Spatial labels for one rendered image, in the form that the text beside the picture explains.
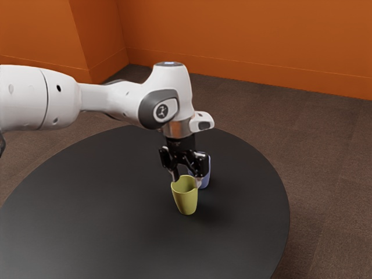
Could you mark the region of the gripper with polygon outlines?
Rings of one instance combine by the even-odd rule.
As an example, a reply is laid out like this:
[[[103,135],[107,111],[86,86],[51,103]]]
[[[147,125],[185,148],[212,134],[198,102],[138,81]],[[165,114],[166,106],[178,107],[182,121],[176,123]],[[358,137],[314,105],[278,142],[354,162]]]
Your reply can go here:
[[[184,138],[166,137],[166,145],[159,149],[162,166],[168,170],[173,181],[180,178],[178,163],[172,158],[170,152],[182,152],[182,161],[186,165],[188,174],[193,176],[197,188],[206,188],[209,183],[209,155],[206,152],[195,151],[195,135]]]

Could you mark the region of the yellow-green cup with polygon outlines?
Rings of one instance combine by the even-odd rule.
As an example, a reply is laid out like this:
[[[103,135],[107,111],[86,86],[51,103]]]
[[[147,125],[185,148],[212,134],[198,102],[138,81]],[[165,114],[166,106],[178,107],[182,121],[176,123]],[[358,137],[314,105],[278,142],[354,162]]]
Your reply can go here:
[[[198,204],[198,189],[193,176],[182,175],[170,187],[178,211],[186,216],[194,214]]]

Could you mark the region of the blue cup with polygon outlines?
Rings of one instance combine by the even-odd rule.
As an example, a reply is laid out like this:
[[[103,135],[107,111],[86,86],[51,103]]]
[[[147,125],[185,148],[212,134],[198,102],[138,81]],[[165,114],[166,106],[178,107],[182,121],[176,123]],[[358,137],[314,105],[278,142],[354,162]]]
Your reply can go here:
[[[191,169],[187,167],[187,172],[193,176],[198,189],[205,189],[209,185],[211,174],[211,158],[205,152],[196,153],[196,161],[191,163]]]

